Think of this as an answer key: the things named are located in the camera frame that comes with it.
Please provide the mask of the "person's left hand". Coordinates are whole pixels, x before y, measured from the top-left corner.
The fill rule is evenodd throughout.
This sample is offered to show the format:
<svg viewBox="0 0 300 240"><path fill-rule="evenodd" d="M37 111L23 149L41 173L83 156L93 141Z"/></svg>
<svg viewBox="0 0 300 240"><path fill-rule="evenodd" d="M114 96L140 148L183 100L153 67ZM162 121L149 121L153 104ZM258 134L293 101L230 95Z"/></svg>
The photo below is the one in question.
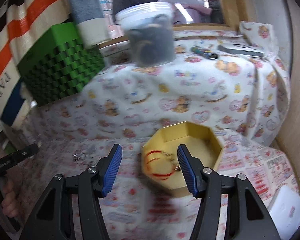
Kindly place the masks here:
<svg viewBox="0 0 300 240"><path fill-rule="evenodd" d="M2 190L5 194L4 200L1 202L4 215L10 218L17 217L19 215L19 204L16 199L14 182L5 177L5 185Z"/></svg>

